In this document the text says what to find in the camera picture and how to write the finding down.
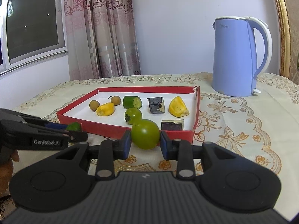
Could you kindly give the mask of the person's left hand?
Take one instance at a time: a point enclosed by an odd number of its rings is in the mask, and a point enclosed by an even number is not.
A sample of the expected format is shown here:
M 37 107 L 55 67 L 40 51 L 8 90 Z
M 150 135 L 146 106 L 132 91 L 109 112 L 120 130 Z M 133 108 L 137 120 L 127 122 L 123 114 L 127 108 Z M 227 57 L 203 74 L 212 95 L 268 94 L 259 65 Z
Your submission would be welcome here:
M 9 182 L 12 178 L 13 175 L 13 161 L 14 162 L 19 162 L 20 157 L 18 154 L 18 151 L 15 150 L 12 154 L 10 159 L 1 164 L 0 167 L 0 194 L 2 195 L 6 189 L 9 187 Z

